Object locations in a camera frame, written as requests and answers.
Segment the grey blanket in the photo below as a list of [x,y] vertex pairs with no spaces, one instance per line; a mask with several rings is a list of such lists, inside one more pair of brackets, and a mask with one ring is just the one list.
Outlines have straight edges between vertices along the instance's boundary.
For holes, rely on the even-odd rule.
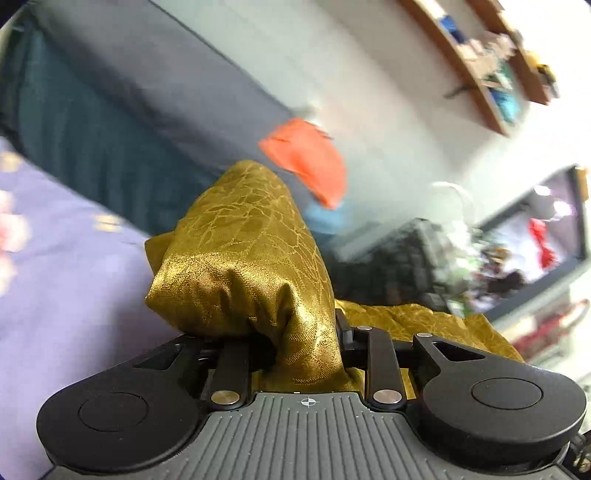
[[31,10],[68,60],[199,169],[221,176],[239,160],[256,160],[295,200],[311,201],[259,147],[290,109],[154,2],[37,1]]

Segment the black metal storage rack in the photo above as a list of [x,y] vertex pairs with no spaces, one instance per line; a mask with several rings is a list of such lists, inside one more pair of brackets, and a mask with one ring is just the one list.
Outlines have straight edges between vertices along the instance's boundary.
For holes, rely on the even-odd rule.
[[338,299],[460,313],[457,298],[470,286],[482,238],[475,227],[448,233],[439,224],[416,218],[351,256],[332,249],[325,265]]

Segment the purple floral bed sheet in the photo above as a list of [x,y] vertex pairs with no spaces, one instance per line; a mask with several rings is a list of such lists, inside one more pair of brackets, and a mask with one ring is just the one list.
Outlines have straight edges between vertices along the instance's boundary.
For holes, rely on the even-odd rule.
[[50,467],[37,413],[56,391],[171,339],[145,305],[145,235],[1,145],[1,475]]

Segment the gold satin black-lined garment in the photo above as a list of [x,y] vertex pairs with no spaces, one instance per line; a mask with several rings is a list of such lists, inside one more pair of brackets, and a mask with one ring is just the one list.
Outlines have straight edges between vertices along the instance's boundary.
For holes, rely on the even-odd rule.
[[272,170],[243,160],[201,194],[171,232],[145,244],[154,278],[145,301],[173,328],[208,336],[256,330],[276,347],[257,390],[360,391],[365,376],[339,353],[335,315],[394,340],[420,332],[512,360],[517,350],[483,315],[467,319],[410,304],[339,300],[290,191]]

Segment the orange folded cloth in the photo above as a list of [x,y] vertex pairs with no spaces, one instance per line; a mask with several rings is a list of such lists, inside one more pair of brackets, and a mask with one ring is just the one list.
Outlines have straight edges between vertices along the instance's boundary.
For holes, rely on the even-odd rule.
[[348,190],[346,164],[322,129],[293,118],[259,141],[259,148],[278,167],[297,176],[327,209],[337,210]]

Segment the wooden wall shelf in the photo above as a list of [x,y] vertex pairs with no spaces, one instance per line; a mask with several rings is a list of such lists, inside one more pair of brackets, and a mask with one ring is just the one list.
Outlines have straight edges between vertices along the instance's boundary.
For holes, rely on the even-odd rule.
[[547,105],[559,96],[549,65],[526,49],[500,1],[465,1],[481,28],[469,32],[440,1],[401,1],[399,5],[430,39],[461,85],[446,94],[467,93],[490,130],[508,137],[519,123],[518,95]]

